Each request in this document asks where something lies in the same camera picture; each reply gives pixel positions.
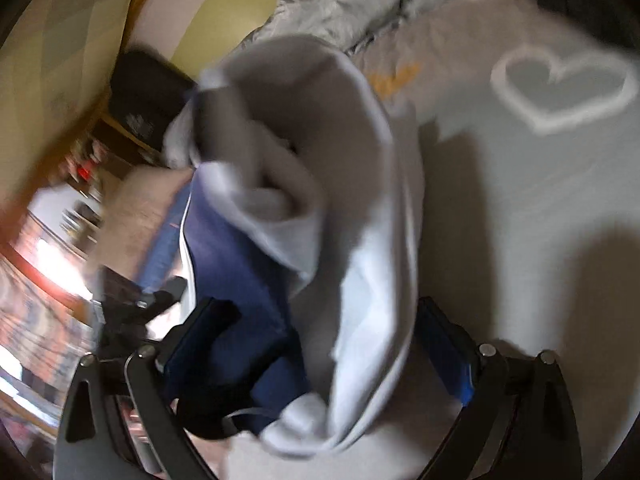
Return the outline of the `white and navy varsity jacket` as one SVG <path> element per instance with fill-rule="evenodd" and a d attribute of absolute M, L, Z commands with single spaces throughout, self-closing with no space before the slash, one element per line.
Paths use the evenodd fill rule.
<path fill-rule="evenodd" d="M 180 228 L 184 310 L 230 301 L 196 400 L 284 456 L 348 448 L 404 368 L 424 194 L 413 106 L 384 104 L 308 36 L 201 74 L 163 154 L 193 169 Z"/>

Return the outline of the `blue patterned pillow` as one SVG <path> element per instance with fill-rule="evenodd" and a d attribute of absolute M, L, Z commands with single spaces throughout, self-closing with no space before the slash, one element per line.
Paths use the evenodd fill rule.
<path fill-rule="evenodd" d="M 186 182 L 168 208 L 160 228 L 152 238 L 137 277 L 134 280 L 144 292 L 160 289 L 179 255 L 180 226 L 186 211 L 191 182 Z"/>

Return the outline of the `beige floral pillow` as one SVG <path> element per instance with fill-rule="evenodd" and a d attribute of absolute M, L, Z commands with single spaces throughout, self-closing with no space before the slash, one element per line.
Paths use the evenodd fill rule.
<path fill-rule="evenodd" d="M 130 171 L 105 207 L 96 244 L 82 268 L 87 283 L 100 266 L 130 281 L 138 275 L 169 208 L 192 174 L 192 169 L 151 166 Z"/>

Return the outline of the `black hanging bag with logo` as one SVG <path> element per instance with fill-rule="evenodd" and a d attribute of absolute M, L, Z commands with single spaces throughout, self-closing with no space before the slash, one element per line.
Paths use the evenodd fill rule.
<path fill-rule="evenodd" d="M 117 60 L 110 87 L 111 116 L 148 148 L 161 152 L 165 133 L 195 81 L 154 52 L 132 49 Z"/>

